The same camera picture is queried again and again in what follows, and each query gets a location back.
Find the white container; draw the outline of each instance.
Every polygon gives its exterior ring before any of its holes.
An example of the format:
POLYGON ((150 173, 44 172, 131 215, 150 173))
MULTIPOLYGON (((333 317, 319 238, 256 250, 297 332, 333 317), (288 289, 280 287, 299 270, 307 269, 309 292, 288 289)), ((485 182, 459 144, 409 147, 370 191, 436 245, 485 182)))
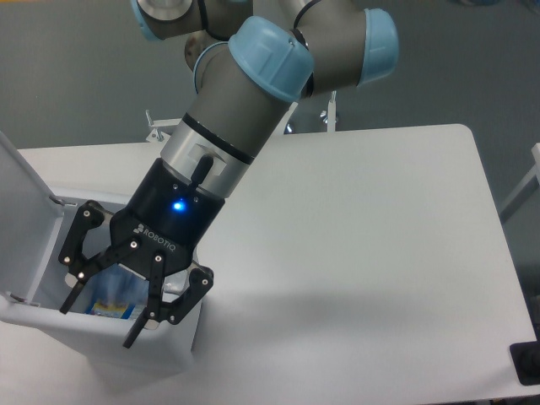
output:
MULTIPOLYGON (((89 198, 116 212, 129 197, 78 190, 54 196, 0 132, 0 321, 40 329, 91 361, 185 370, 193 361, 200 303, 177 326, 162 322, 156 330, 143 330, 130 349, 122 343, 133 321, 82 313, 91 299, 89 288, 69 313, 58 310, 70 288, 64 281, 68 268, 57 257, 78 205, 89 198), (53 201, 58 199, 77 206, 53 201), (21 304, 9 293, 40 306, 21 304)), ((108 227, 101 226, 88 233, 84 252, 94 254, 109 244, 108 227)))

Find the black object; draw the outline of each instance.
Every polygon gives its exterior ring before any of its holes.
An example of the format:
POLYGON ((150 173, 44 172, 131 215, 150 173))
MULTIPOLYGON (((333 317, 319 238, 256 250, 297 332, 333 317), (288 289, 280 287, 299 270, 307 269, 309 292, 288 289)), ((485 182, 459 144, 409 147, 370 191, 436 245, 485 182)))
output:
POLYGON ((540 385, 540 342, 514 343, 510 354, 523 386, 540 385))
POLYGON ((213 271, 193 263, 197 243, 224 205, 223 198, 198 190, 212 166, 213 157, 205 154, 186 184, 157 159, 124 209, 113 214, 96 201, 83 204, 58 257, 77 279, 60 312, 69 311, 91 277, 120 263, 149 281, 147 306, 124 347, 133 345, 150 320, 180 323, 213 286, 213 271), (111 246, 88 259, 83 254, 84 239, 105 219, 111 222, 111 246), (165 277, 181 271, 189 272, 189 287, 176 300, 162 301, 165 277))

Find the robotic arm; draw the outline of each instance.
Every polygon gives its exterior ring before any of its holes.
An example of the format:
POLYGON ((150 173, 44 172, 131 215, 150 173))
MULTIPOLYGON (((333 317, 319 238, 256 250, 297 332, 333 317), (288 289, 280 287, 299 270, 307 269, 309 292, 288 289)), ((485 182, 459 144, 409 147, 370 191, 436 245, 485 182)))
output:
POLYGON ((305 3, 290 32, 259 17, 246 19, 251 2, 133 0, 143 32, 159 38, 205 26, 226 36, 230 30, 209 18, 217 5, 243 10, 244 17, 235 13, 231 20, 233 28, 243 24, 228 44, 213 44, 198 58, 198 96, 127 206, 117 213, 94 201, 79 208, 58 257, 73 288, 62 313, 92 276, 120 263, 149 281, 147 306, 124 346, 131 347, 144 328, 180 323, 213 286, 213 271, 193 261, 197 243, 291 103, 393 70, 397 34, 388 14, 361 12, 349 0, 282 3, 295 12, 293 6, 305 3), (199 24, 204 6, 206 25, 199 24), (238 121, 238 111, 248 119, 238 121), (110 223, 111 246, 86 258, 84 237, 104 222, 110 223), (181 271, 188 271, 189 285, 176 300, 163 301, 165 277, 181 271))

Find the blue package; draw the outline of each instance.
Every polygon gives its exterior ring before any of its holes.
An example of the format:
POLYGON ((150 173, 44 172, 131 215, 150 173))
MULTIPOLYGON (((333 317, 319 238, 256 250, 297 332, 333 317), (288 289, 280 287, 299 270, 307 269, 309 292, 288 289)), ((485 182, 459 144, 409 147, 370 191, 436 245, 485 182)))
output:
POLYGON ((86 314, 134 319, 146 306, 149 282, 113 265, 93 276, 88 287, 93 294, 86 314))

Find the white box lid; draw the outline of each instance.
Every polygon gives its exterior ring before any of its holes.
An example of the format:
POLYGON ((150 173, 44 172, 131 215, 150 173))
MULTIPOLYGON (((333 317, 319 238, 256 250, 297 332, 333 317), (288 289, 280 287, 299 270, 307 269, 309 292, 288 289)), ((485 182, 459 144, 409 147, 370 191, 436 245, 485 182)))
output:
POLYGON ((45 270, 62 206, 0 132, 0 292, 31 299, 45 270))

